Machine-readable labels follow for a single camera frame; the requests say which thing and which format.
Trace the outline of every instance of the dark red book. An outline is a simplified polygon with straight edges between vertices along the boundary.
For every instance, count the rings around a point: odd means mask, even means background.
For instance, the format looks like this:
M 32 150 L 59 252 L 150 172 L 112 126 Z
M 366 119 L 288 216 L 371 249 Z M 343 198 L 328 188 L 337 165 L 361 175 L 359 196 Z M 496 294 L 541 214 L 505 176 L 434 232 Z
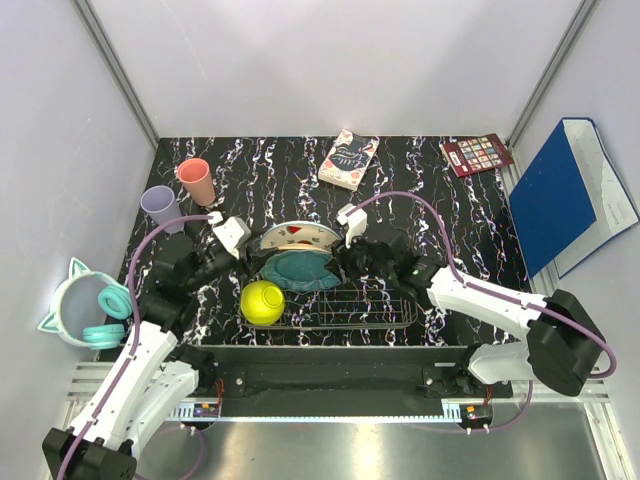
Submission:
M 509 150 L 495 133 L 443 143 L 440 149 L 459 177 L 513 163 Z

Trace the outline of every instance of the white plate with red design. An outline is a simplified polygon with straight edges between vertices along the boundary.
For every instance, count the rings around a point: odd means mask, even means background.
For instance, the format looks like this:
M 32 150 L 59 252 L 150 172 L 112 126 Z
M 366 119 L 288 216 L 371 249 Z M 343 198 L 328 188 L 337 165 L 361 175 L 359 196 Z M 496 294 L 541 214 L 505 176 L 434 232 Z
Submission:
M 284 222 L 271 227 L 262 236 L 260 248 L 279 248 L 287 245 L 313 245 L 327 252 L 331 251 L 331 244 L 342 237 L 329 227 L 320 223 L 302 220 Z

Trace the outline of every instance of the wall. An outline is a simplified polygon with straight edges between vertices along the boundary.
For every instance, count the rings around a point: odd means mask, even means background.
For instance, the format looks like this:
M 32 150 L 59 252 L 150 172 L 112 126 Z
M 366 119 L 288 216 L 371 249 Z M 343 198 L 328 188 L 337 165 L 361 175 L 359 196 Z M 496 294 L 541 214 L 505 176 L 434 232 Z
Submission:
M 92 0 L 161 136 L 507 135 L 579 0 Z
M 601 2 L 567 63 L 516 146 L 523 168 L 562 116 L 591 116 L 612 161 L 640 202 L 640 3 Z M 583 302 L 615 349 L 618 372 L 607 380 L 626 446 L 640 472 L 637 364 L 640 339 L 640 227 L 623 233 L 561 279 Z
M 0 44 L 0 478 L 21 480 L 83 352 L 36 326 L 71 256 L 117 273 L 152 150 L 71 2 L 0 2 Z

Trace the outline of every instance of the teal headphones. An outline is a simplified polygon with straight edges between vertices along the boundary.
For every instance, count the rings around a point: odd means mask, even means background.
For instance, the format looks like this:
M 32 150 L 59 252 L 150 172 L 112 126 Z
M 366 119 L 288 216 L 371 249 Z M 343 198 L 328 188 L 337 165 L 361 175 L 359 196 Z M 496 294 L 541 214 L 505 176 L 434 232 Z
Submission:
M 100 308 L 117 320 L 126 320 L 133 313 L 129 290 L 116 282 L 112 277 L 102 272 L 94 272 L 77 258 L 72 258 L 69 264 L 69 277 L 56 289 L 49 306 L 49 314 L 38 326 L 38 330 L 58 334 L 65 342 L 77 347 L 91 350 L 106 350 L 120 345 L 126 336 L 124 325 L 121 323 L 87 327 L 82 332 L 82 340 L 73 337 L 64 326 L 60 314 L 62 299 L 69 287 L 76 281 L 87 277 L 96 277 L 107 284 L 98 294 Z

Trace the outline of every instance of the lime green object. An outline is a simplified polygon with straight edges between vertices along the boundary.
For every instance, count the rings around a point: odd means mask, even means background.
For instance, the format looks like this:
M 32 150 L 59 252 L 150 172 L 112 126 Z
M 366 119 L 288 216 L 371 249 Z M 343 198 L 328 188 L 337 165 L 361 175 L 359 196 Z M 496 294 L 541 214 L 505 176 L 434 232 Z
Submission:
M 260 280 L 242 289 L 240 310 L 254 325 L 273 325 L 284 313 L 284 294 L 277 285 Z

